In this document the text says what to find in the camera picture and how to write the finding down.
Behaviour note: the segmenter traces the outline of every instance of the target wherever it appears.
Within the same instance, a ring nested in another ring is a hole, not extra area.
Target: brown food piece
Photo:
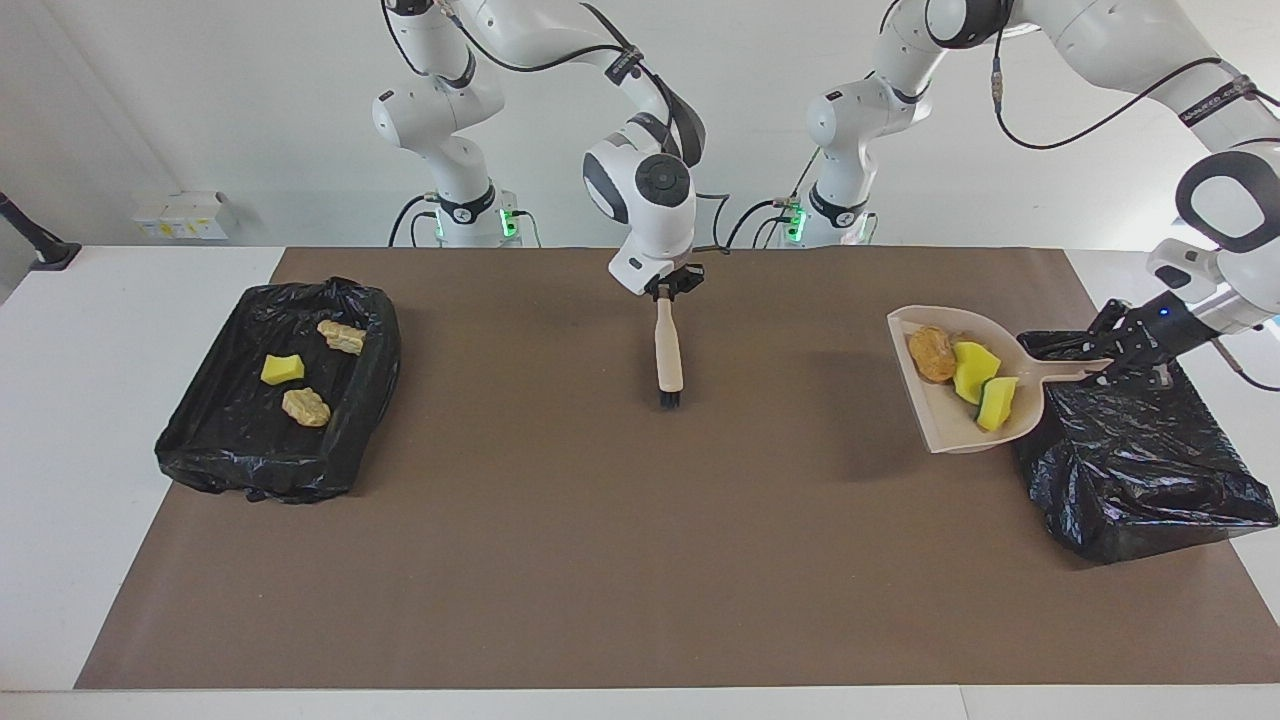
[[[915,331],[908,341],[908,350],[915,360],[915,369],[931,383],[945,383],[955,377],[956,354],[942,328],[925,327]]]
[[[284,393],[280,407],[303,428],[323,428],[332,418],[324,398],[311,388],[291,389]]]
[[[351,355],[360,355],[365,351],[365,331],[343,325],[333,320],[324,320],[316,325],[316,331],[324,336],[325,343],[332,350],[340,350]]]

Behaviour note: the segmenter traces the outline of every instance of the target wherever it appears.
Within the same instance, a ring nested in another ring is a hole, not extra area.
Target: yellow sponge piece
[[[298,380],[305,378],[306,374],[307,369],[302,365],[302,356],[300,355],[291,355],[288,357],[268,355],[266,363],[262,364],[262,382],[269,386]]]
[[[992,378],[982,386],[982,405],[978,406],[978,427],[993,433],[1005,427],[1014,411],[1014,393],[1018,378]]]
[[[982,384],[1000,373],[1000,357],[977,342],[957,342],[956,395],[973,405],[982,402]]]

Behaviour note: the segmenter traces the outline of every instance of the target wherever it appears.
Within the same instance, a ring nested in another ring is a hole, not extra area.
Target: yellow cube
[[[307,369],[302,365],[301,355],[291,355],[288,357],[268,355],[266,363],[262,364],[262,382],[269,386],[278,386],[289,380],[300,380],[305,378],[306,374]]]

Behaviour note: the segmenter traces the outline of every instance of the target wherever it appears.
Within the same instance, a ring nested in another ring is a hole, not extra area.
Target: green light
[[[506,233],[507,237],[516,237],[516,233],[520,232],[520,227],[516,224],[516,220],[511,217],[511,211],[502,209],[498,210],[498,214],[502,215],[502,232]]]
[[[791,240],[791,242],[800,242],[800,238],[804,236],[804,225],[809,222],[809,213],[799,205],[792,205],[791,209],[795,211],[795,215],[791,217],[791,227],[787,228],[787,238]]]

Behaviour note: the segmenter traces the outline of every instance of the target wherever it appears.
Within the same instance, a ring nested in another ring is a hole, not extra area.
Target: yellow food piece
[[[956,354],[942,328],[925,327],[911,333],[908,350],[915,369],[931,383],[945,383],[956,374]]]
[[[284,393],[280,407],[303,428],[323,428],[333,416],[320,393],[311,388],[291,389]]]
[[[977,342],[957,342],[956,395],[973,405],[982,402],[982,384],[1000,373],[1000,357]]]
[[[982,404],[978,406],[978,427],[993,433],[1005,427],[1014,411],[1014,393],[1018,378],[992,378],[982,386]]]
[[[324,320],[316,325],[316,331],[324,336],[330,350],[340,350],[351,355],[360,355],[365,351],[365,331],[348,325]]]
[[[269,386],[298,380],[306,375],[307,369],[302,364],[302,357],[298,355],[291,355],[288,357],[268,355],[266,363],[262,364],[262,382]]]

